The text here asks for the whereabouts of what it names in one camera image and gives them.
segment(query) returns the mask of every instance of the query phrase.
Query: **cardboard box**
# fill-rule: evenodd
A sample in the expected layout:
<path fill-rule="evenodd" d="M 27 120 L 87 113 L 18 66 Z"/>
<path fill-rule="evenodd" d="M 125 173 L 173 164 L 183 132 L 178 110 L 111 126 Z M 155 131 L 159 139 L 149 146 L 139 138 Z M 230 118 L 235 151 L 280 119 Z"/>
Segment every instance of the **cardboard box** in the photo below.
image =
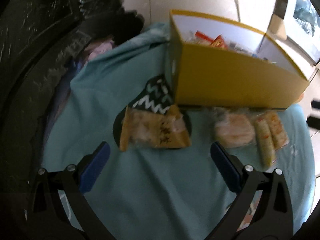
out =
<path fill-rule="evenodd" d="M 166 77 L 176 104 L 287 108 L 309 82 L 293 60 L 267 34 L 214 15 L 170 11 L 170 65 Z M 259 58 L 187 42 L 190 32 L 224 38 L 254 51 Z"/>

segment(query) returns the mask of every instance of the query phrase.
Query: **blue gripper pad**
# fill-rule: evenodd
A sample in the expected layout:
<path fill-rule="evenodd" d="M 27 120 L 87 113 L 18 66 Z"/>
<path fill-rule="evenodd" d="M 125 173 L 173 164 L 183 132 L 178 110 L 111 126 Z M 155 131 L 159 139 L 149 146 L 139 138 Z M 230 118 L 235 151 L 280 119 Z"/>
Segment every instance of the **blue gripper pad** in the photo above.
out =
<path fill-rule="evenodd" d="M 210 154 L 229 190 L 237 194 L 240 193 L 242 190 L 241 176 L 228 158 L 226 150 L 220 143 L 214 142 L 211 145 Z"/>
<path fill-rule="evenodd" d="M 92 154 L 91 161 L 80 174 L 79 190 L 82 194 L 89 192 L 92 189 L 109 157 L 110 146 L 106 142 L 103 142 Z"/>

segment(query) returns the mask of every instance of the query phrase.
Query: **tile floor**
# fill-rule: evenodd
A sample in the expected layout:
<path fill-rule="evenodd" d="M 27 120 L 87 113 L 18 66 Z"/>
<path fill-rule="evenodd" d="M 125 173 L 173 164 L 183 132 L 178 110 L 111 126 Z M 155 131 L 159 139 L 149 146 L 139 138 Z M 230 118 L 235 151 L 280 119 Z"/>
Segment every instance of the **tile floor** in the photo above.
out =
<path fill-rule="evenodd" d="M 238 0 L 241 22 L 266 31 L 273 12 L 275 0 Z M 157 21 L 168 21 L 171 8 L 201 11 L 237 20 L 234 0 L 124 0 L 126 10 L 137 10 L 145 18 L 145 26 Z M 320 73 L 315 76 L 299 103 L 303 108 L 305 118 L 310 114 L 318 115 L 320 111 L 312 110 L 311 100 L 320 99 Z M 320 175 L 320 132 L 310 129 L 314 150 L 316 172 Z M 320 178 L 316 180 L 314 205 L 320 199 Z"/>

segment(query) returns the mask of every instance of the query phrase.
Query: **teal tablecloth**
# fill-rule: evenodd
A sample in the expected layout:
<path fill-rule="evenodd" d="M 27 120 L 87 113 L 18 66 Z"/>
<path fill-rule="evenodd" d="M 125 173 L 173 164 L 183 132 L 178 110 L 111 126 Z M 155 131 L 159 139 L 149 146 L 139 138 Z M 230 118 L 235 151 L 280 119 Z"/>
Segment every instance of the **teal tablecloth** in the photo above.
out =
<path fill-rule="evenodd" d="M 202 240 L 234 200 L 209 157 L 212 139 L 203 112 L 188 112 L 192 146 L 180 150 L 136 149 L 120 152 L 112 135 L 116 115 L 164 72 L 169 28 L 156 24 L 145 33 L 89 62 L 72 80 L 72 94 L 48 138 L 43 166 L 63 170 L 106 141 L 111 157 L 85 197 L 118 240 Z M 308 128 L 298 105 L 279 114 L 290 137 L 278 153 L 294 215 L 294 230 L 309 215 L 315 165 Z M 256 146 L 230 150 L 261 170 Z M 79 228 L 63 192 L 62 201 Z"/>

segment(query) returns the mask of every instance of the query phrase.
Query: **bolt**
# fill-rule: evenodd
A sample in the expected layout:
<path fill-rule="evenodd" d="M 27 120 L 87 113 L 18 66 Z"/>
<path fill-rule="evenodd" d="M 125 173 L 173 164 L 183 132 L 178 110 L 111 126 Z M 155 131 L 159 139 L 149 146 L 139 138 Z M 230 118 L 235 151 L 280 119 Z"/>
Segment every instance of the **bolt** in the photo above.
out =
<path fill-rule="evenodd" d="M 282 174 L 281 169 L 276 168 L 276 174 L 281 175 Z"/>
<path fill-rule="evenodd" d="M 253 171 L 253 167 L 252 167 L 251 165 L 246 165 L 246 166 L 244 167 L 244 169 L 245 169 L 246 171 L 248 171 L 248 172 Z"/>
<path fill-rule="evenodd" d="M 38 174 L 39 175 L 42 175 L 42 174 L 44 174 L 45 173 L 45 169 L 44 168 L 40 168 L 39 170 L 38 170 Z"/>
<path fill-rule="evenodd" d="M 67 170 L 70 171 L 70 172 L 74 171 L 75 169 L 76 169 L 76 166 L 74 164 L 70 164 L 67 167 Z"/>

